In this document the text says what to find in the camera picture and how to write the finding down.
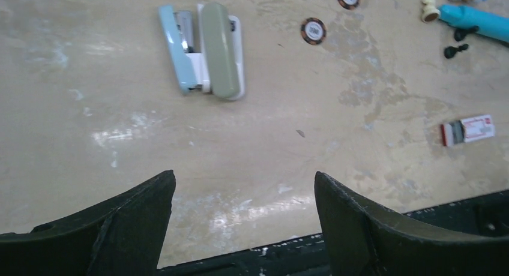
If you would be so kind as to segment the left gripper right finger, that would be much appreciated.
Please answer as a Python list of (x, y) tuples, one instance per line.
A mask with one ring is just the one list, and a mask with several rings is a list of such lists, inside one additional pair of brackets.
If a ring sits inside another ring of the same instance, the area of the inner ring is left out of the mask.
[(508, 274), (508, 191), (399, 213), (326, 173), (314, 190), (332, 275)]

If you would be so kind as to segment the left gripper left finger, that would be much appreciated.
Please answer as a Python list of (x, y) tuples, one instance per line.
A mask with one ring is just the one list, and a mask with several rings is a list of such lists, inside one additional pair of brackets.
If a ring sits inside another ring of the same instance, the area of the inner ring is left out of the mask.
[(1, 274), (155, 275), (175, 188), (166, 170), (28, 233), (4, 233)]

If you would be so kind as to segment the red white staple box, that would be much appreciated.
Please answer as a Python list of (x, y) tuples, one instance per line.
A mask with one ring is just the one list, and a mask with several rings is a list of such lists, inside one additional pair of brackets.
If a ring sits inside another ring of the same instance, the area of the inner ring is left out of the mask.
[(462, 118), (440, 125), (442, 144), (451, 147), (495, 136), (495, 126), (490, 115)]

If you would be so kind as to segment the light blue stapler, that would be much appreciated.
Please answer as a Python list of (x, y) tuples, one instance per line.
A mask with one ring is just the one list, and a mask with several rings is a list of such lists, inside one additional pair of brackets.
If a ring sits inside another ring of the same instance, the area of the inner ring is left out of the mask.
[(158, 8), (158, 15), (181, 92), (188, 94), (200, 90), (210, 93), (205, 55), (195, 51), (192, 12), (175, 11), (168, 4)]

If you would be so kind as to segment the green white stapler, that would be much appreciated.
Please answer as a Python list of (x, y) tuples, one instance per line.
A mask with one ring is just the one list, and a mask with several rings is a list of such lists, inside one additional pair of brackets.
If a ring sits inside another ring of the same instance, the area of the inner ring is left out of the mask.
[(236, 101), (245, 94), (244, 54), (240, 19), (218, 2), (197, 6), (200, 48), (208, 83), (202, 89), (218, 98)]

